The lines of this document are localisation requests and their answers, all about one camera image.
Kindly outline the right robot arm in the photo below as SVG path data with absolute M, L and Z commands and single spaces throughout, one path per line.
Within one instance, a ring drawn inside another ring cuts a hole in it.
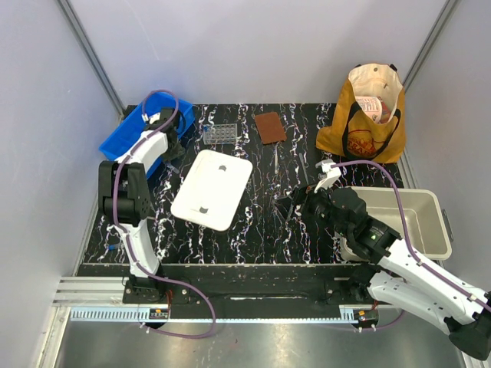
M 407 237 L 370 215 L 355 190 L 305 187 L 274 205 L 284 219 L 298 213 L 330 228 L 367 262 L 350 280 L 353 301 L 365 304 L 373 298 L 392 304 L 437 327 L 466 355 L 489 357 L 490 294 L 440 267 L 409 245 Z

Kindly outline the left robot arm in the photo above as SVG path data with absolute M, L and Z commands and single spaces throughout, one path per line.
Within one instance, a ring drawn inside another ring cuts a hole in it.
M 185 153 L 180 143 L 181 112 L 164 107 L 149 117 L 140 137 L 116 160 L 105 160 L 98 169 L 98 209 L 115 227 L 130 261 L 123 302 L 158 303 L 169 297 L 157 279 L 160 262 L 151 244 L 147 219 L 151 200 L 148 172 L 159 161 L 169 162 Z

